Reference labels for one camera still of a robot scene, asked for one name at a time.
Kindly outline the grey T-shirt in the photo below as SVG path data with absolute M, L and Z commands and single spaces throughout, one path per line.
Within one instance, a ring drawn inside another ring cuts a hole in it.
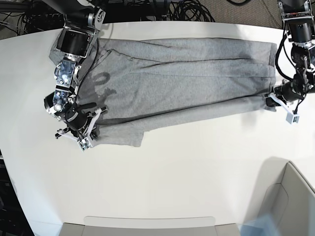
M 226 38 L 101 39 L 83 63 L 77 103 L 106 108 L 101 144 L 139 147 L 147 131 L 266 109 L 276 51 Z

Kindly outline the grey box right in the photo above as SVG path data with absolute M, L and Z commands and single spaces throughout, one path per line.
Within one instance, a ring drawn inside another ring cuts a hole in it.
M 267 189 L 258 217 L 265 214 L 272 215 L 281 236 L 315 234 L 315 188 L 293 163 Z

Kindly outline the grey chair backrest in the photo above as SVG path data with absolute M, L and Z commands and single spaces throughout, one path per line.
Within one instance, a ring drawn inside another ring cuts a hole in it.
M 237 224 L 216 225 L 214 217 L 136 219 L 86 216 L 64 223 L 61 236 L 239 236 Z

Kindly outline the blue translucent object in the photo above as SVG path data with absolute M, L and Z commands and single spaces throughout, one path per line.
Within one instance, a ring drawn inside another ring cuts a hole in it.
M 255 220 L 239 225 L 241 236 L 280 236 L 271 214 L 257 217 Z

